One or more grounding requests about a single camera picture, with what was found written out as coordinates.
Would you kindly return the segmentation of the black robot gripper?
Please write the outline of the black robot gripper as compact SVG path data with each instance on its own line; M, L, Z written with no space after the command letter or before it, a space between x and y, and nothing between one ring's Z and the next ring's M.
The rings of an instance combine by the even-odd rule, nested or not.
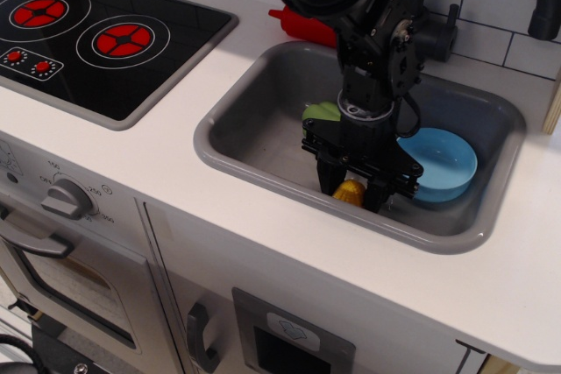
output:
M400 194L413 198L423 167L398 144L394 118L380 116L374 122L349 118L341 112L339 123L325 138L310 134L302 139L302 148L316 158L316 170L321 191L334 194L355 173L366 180L363 208L378 213L389 197ZM302 128L320 123L310 119Z

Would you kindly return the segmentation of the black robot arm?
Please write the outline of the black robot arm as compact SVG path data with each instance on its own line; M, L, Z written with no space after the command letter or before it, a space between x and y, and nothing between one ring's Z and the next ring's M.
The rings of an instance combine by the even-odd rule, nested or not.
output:
M415 52L405 0L282 1L336 35L343 76L337 96L340 118L302 121L302 147L316 156L322 192L334 194L353 172L367 180L363 205L372 212L393 194L413 198L423 167L398 141L414 136L421 125L400 131L398 120L403 103L421 114L409 91L421 80L423 62Z

